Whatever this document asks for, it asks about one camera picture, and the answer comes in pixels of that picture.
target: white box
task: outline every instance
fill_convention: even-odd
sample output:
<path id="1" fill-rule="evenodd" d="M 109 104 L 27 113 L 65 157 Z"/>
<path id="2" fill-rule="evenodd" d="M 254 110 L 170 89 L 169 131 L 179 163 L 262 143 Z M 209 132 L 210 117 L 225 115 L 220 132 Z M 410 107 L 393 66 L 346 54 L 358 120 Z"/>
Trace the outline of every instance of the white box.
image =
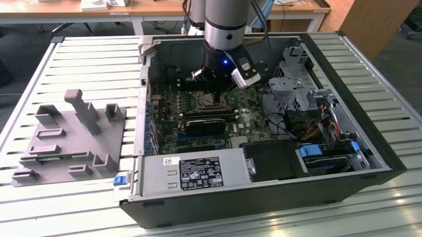
<path id="1" fill-rule="evenodd" d="M 109 6 L 126 6 L 130 0 L 107 0 Z"/>
<path id="2" fill-rule="evenodd" d="M 81 10 L 82 11 L 107 10 L 107 1 L 106 0 L 82 0 Z"/>

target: blue plastic tab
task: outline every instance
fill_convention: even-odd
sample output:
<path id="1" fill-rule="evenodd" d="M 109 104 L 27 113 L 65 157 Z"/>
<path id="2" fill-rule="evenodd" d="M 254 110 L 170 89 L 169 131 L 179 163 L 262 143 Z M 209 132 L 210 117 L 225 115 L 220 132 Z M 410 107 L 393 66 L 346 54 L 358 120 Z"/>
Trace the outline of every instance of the blue plastic tab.
<path id="1" fill-rule="evenodd" d="M 360 144 L 357 142 L 352 142 L 352 147 L 356 149 L 356 151 L 361 150 Z"/>
<path id="2" fill-rule="evenodd" d="M 300 149 L 302 157 L 313 157 L 322 155 L 322 151 L 318 145 L 306 145 Z"/>
<path id="3" fill-rule="evenodd" d="M 300 149 L 300 153 L 302 157 L 306 157 L 309 155 L 304 147 Z"/>
<path id="4" fill-rule="evenodd" d="M 115 176 L 113 179 L 113 185 L 115 185 L 115 186 L 127 185 L 127 177 L 126 176 Z"/>

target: aluminum slotted table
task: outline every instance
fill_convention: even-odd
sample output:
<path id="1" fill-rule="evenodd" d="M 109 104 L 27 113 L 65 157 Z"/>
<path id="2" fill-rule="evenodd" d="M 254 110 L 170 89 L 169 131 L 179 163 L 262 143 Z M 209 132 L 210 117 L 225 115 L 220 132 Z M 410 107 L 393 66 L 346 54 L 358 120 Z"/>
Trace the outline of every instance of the aluminum slotted table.
<path id="1" fill-rule="evenodd" d="M 145 230 L 118 206 L 129 189 L 113 179 L 15 188 L 11 176 L 35 132 L 42 104 L 71 110 L 67 89 L 103 108 L 127 108 L 121 171 L 133 169 L 139 93 L 139 37 L 53 43 L 0 135 L 0 230 L 7 236 L 421 236 L 422 118 L 346 37 L 312 34 L 409 171 L 344 202 L 207 223 Z"/>

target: power supply label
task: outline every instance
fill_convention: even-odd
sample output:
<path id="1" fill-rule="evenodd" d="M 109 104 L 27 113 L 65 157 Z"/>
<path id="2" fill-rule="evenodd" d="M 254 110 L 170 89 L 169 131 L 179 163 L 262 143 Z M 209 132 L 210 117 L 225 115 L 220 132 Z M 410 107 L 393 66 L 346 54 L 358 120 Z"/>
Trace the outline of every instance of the power supply label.
<path id="1" fill-rule="evenodd" d="M 225 186 L 218 157 L 179 161 L 182 190 Z"/>

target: robotic arm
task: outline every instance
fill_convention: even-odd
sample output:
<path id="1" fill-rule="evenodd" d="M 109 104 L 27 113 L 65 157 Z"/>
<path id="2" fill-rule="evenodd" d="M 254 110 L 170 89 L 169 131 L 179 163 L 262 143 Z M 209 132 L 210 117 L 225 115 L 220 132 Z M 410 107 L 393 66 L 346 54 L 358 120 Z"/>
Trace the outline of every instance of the robotic arm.
<path id="1" fill-rule="evenodd" d="M 214 102 L 218 103 L 221 93 L 234 88 L 234 82 L 241 89 L 248 88 L 261 80 L 260 72 L 266 70 L 264 62 L 254 63 L 244 46 L 250 6 L 256 1 L 191 1 L 191 8 L 186 11 L 190 21 L 206 31 L 205 62 L 202 68 L 193 72 L 193 78 L 214 94 Z"/>

